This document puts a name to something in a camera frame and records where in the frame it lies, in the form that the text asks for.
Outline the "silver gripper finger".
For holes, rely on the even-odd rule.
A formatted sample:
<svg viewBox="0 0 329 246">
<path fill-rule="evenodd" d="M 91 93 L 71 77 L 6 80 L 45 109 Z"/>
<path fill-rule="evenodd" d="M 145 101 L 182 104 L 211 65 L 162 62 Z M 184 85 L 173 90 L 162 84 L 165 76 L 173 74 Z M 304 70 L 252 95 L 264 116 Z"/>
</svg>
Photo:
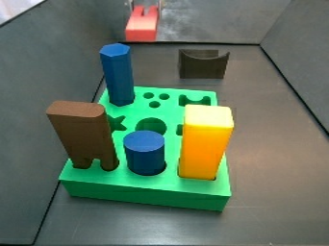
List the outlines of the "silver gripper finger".
<svg viewBox="0 0 329 246">
<path fill-rule="evenodd" d="M 125 5 L 129 7 L 130 11 L 134 10 L 134 0 L 125 0 Z"/>
<path fill-rule="evenodd" d="M 157 8 L 160 12 L 162 12 L 164 6 L 165 6 L 165 0 L 157 0 Z"/>
</svg>

